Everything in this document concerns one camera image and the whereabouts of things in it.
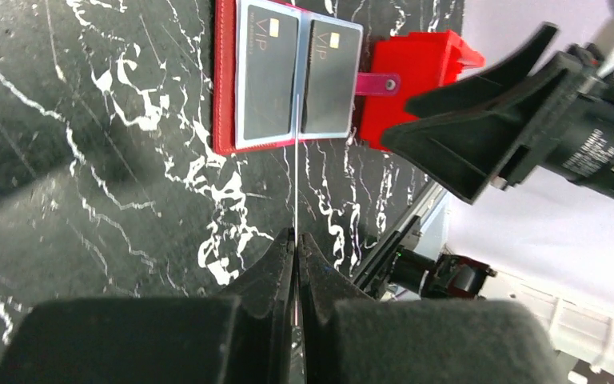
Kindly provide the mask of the red leather card holder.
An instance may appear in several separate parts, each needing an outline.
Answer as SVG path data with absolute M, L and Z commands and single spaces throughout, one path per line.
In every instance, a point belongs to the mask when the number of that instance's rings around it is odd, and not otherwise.
M 357 96 L 396 94 L 360 72 L 363 28 L 286 2 L 218 1 L 212 147 L 221 155 L 345 138 Z

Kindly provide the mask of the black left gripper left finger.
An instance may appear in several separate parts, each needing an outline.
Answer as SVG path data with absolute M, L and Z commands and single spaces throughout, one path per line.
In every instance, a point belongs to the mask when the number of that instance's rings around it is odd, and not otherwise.
M 208 297 L 77 298 L 36 306 L 0 383 L 285 383 L 295 233 Z

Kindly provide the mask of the black credit card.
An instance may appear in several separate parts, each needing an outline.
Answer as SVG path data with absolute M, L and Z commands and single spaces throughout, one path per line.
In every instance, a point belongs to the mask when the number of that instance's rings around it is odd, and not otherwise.
M 294 134 L 293 134 L 293 234 L 294 245 L 297 246 L 299 235 L 299 131 L 301 123 L 301 95 L 296 94 L 294 109 Z
M 299 17 L 278 4 L 250 2 L 244 20 L 241 141 L 281 141 L 291 133 Z

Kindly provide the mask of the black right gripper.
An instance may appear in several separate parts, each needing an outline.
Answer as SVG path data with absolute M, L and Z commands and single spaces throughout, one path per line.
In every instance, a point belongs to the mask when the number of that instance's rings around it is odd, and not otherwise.
M 557 32 L 544 22 L 496 65 L 409 98 L 416 120 L 381 143 L 469 204 L 537 167 L 614 200 L 614 75 L 599 73 L 594 45 L 576 44 L 534 71 Z

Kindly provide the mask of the red plastic bin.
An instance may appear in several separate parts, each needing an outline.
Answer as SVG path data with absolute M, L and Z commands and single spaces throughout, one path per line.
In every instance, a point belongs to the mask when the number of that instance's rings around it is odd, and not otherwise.
M 405 112 L 409 98 L 452 84 L 463 70 L 484 64 L 482 54 L 452 30 L 411 32 L 375 43 L 370 71 L 357 75 L 356 95 L 364 98 L 359 139 L 385 151 L 384 131 L 413 120 Z

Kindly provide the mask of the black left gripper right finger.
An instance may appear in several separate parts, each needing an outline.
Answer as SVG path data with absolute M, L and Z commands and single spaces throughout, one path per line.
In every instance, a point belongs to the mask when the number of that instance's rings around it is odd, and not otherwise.
M 511 301 L 379 302 L 297 240 L 308 383 L 564 383 L 548 335 Z

